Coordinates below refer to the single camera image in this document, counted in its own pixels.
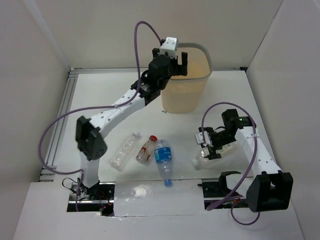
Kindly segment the beige label clear bottle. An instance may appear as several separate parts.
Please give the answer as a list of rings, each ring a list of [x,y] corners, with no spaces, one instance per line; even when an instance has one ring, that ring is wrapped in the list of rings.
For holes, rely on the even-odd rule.
[[[195,170],[213,170],[218,168],[230,167],[233,162],[233,154],[236,153],[236,147],[233,143],[226,144],[221,150],[216,150],[220,153],[222,158],[209,160],[205,158],[204,148],[195,155],[191,160],[192,166]]]

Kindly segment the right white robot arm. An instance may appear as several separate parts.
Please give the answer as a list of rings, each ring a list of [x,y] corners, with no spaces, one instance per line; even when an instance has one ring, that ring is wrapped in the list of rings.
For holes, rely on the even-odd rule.
[[[283,172],[272,159],[253,120],[248,116],[239,116],[236,109],[227,109],[221,117],[224,124],[222,131],[199,127],[195,138],[201,152],[194,161],[195,166],[200,168],[204,163],[217,162],[222,159],[223,148],[235,143],[247,157],[247,172],[253,173],[253,179],[238,171],[222,172],[218,184],[220,194],[240,194],[254,213],[286,210],[293,188],[292,175]]]

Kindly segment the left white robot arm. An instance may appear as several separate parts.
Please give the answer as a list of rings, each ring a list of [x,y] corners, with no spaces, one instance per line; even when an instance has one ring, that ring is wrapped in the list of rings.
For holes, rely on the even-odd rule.
[[[81,116],[76,121],[75,140],[80,152],[80,167],[84,170],[83,176],[78,178],[78,184],[81,194],[88,200],[94,199],[99,193],[98,171],[100,158],[108,149],[105,142],[107,135],[128,116],[160,96],[171,77],[188,74],[188,53],[182,52],[180,57],[171,57],[154,48],[152,55],[153,59],[140,80],[132,84],[111,108],[105,108],[89,118]]]

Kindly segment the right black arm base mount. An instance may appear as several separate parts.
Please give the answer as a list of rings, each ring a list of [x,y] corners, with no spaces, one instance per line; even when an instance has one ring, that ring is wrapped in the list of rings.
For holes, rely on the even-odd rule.
[[[218,179],[203,180],[201,183],[197,184],[197,186],[202,189],[205,210],[207,210],[208,206],[222,200],[229,192],[231,192],[231,190],[226,187],[225,183],[225,179],[219,177]],[[218,206],[217,209],[230,209],[234,204],[236,204],[236,208],[248,208],[245,198],[235,192],[226,202]]]

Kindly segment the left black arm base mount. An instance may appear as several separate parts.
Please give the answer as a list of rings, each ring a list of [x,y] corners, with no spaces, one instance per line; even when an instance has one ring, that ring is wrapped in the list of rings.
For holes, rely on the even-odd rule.
[[[66,177],[61,185],[69,191],[67,212],[99,212],[101,216],[113,217],[114,213],[114,183],[100,183],[96,193],[87,194],[77,182]]]

